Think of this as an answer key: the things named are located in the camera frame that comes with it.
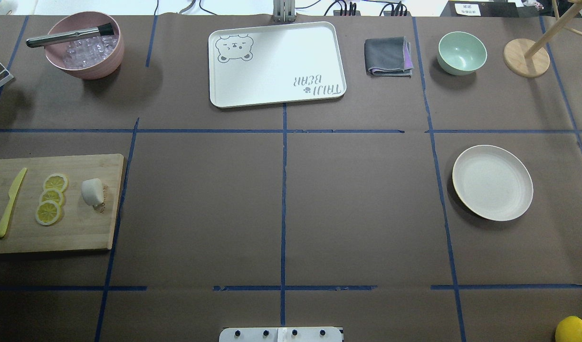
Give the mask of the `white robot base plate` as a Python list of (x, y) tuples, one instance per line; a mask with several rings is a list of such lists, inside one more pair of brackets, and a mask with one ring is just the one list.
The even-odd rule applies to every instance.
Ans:
[(332, 326), (230, 327), (219, 342), (343, 342), (343, 329)]

